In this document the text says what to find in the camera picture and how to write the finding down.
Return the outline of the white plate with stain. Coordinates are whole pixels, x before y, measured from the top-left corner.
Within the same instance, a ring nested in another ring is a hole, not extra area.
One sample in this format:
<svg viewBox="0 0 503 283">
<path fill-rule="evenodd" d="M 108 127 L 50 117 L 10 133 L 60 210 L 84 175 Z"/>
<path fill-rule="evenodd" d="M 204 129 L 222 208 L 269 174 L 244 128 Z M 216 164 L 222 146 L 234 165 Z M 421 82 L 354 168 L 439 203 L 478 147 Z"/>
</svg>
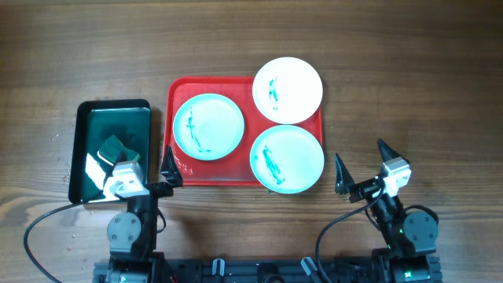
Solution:
<svg viewBox="0 0 503 283">
<path fill-rule="evenodd" d="M 252 98 L 267 119 L 280 124 L 296 124 L 318 110 L 323 84 L 318 72 L 307 62 L 295 57 L 279 57 L 257 72 Z"/>
</svg>

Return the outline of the green scrubbing sponge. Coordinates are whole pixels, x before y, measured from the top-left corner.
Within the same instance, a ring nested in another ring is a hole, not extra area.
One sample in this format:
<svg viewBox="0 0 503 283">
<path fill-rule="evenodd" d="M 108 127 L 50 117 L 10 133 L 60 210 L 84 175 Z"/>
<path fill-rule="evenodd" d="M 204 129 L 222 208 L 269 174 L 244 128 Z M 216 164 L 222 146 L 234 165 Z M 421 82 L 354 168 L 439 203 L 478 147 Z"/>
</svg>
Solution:
<svg viewBox="0 0 503 283">
<path fill-rule="evenodd" d="M 136 162 L 141 158 L 139 153 L 128 149 L 115 135 L 105 140 L 97 151 L 97 156 L 111 166 L 126 161 Z"/>
</svg>

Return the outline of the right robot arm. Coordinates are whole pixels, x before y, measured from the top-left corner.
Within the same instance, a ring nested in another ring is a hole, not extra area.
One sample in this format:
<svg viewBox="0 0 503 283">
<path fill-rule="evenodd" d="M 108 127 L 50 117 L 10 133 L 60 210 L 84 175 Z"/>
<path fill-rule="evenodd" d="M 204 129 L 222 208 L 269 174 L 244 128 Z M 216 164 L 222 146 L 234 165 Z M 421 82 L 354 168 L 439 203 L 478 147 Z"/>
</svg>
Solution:
<svg viewBox="0 0 503 283">
<path fill-rule="evenodd" d="M 377 146 L 383 160 L 380 171 L 362 182 L 356 182 L 335 155 L 335 192 L 347 194 L 351 203 L 365 201 L 363 211 L 386 246 L 374 249 L 369 257 L 338 259 L 333 270 L 345 273 L 351 282 L 440 281 L 439 261 L 432 256 L 439 217 L 425 206 L 403 206 L 398 192 L 410 180 L 410 162 L 382 139 Z"/>
</svg>

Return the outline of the pale green plate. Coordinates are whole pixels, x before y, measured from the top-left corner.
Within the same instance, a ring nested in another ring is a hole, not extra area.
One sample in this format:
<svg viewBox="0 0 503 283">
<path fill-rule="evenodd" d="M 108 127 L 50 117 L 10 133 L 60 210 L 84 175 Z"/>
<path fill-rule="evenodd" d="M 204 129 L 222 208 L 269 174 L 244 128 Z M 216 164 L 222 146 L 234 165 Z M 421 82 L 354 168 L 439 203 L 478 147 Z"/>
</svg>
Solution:
<svg viewBox="0 0 503 283">
<path fill-rule="evenodd" d="M 251 146 L 249 160 L 256 179 L 267 189 L 283 194 L 309 189 L 325 166 L 321 143 L 307 130 L 293 125 L 263 131 Z"/>
<path fill-rule="evenodd" d="M 184 102 L 173 118 L 173 136 L 186 155 L 202 161 L 228 156 L 244 136 L 244 116 L 221 94 L 199 94 Z"/>
</svg>

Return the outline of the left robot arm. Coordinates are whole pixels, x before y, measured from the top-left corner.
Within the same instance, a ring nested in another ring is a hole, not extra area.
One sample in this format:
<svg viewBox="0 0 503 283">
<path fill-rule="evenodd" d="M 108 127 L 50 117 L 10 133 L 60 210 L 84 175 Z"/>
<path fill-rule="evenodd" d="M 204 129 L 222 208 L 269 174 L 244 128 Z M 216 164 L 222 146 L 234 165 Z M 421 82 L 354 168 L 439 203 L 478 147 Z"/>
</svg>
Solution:
<svg viewBox="0 0 503 283">
<path fill-rule="evenodd" d="M 162 182 L 143 181 L 136 161 L 118 162 L 107 177 L 105 189 L 127 203 L 127 210 L 110 220 L 107 238 L 110 258 L 94 265 L 94 282 L 176 282 L 177 277 L 162 252 L 156 250 L 157 234 L 162 230 L 157 219 L 163 219 L 158 200 L 174 195 L 183 186 L 170 146 L 163 151 L 160 174 Z"/>
</svg>

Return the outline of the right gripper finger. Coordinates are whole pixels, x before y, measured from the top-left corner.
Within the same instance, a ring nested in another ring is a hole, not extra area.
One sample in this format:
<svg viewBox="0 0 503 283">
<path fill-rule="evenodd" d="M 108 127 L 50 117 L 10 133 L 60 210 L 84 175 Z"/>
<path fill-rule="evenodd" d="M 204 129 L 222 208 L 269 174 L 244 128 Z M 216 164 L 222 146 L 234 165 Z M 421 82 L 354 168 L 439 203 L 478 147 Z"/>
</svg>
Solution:
<svg viewBox="0 0 503 283">
<path fill-rule="evenodd" d="M 377 140 L 377 147 L 379 149 L 383 162 L 388 162 L 400 157 L 409 164 L 409 161 L 403 155 L 393 150 L 393 148 L 390 147 L 382 138 L 379 138 Z"/>
<path fill-rule="evenodd" d="M 348 194 L 354 191 L 355 182 L 351 177 L 347 167 L 343 163 L 340 155 L 335 154 L 335 166 L 336 166 L 336 186 L 335 192 L 338 194 Z"/>
</svg>

